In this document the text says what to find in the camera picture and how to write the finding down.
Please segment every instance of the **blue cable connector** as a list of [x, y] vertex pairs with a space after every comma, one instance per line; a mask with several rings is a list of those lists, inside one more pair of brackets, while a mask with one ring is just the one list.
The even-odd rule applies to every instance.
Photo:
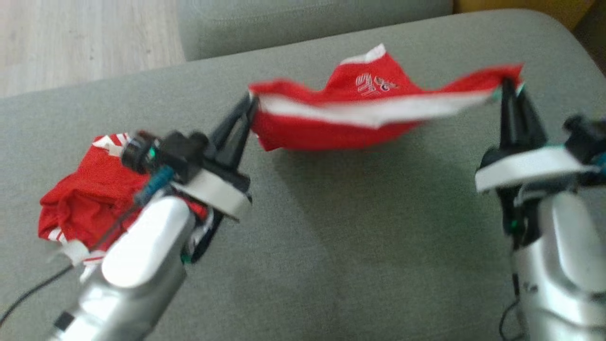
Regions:
[[175, 171], [168, 166], [162, 166], [154, 175], [151, 176], [145, 187], [141, 189], [133, 200], [139, 207], [147, 205], [153, 195], [166, 187], [175, 176]]

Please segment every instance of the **red garment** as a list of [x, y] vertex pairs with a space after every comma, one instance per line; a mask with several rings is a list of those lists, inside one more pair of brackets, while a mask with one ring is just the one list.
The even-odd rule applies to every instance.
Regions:
[[[133, 195], [145, 186], [149, 176], [122, 166], [116, 150], [127, 139], [127, 134], [95, 138], [76, 172], [42, 197], [40, 238], [61, 242], [77, 239], [90, 249], [130, 208]], [[190, 208], [206, 216], [204, 207], [190, 203]], [[126, 219], [123, 227], [128, 228], [137, 215]], [[107, 250], [122, 232], [112, 235], [99, 249]]]
[[482, 69], [438, 90], [415, 85], [381, 44], [343, 60], [324, 90], [285, 79], [249, 85], [253, 123], [265, 150], [357, 149], [390, 141], [421, 122], [486, 103], [522, 66]]

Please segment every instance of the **gray sofa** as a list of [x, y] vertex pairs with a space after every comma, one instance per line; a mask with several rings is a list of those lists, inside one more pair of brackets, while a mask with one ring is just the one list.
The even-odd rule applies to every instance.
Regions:
[[[339, 60], [380, 42], [423, 87], [524, 62], [555, 143], [567, 115], [606, 112], [606, 79], [581, 45], [526, 10], [443, 16], [6, 98], [0, 308], [64, 265], [45, 263], [52, 246], [36, 238], [38, 200], [75, 169], [93, 136], [209, 131], [248, 83], [289, 77], [321, 88]], [[251, 138], [242, 165], [251, 216], [221, 226], [149, 339], [497, 340], [513, 297], [507, 242], [496, 197], [476, 195], [473, 175], [498, 129], [495, 104], [372, 152], [267, 153]], [[604, 191], [587, 197], [604, 221]], [[41, 339], [77, 291], [72, 273], [36, 294], [0, 339]]]

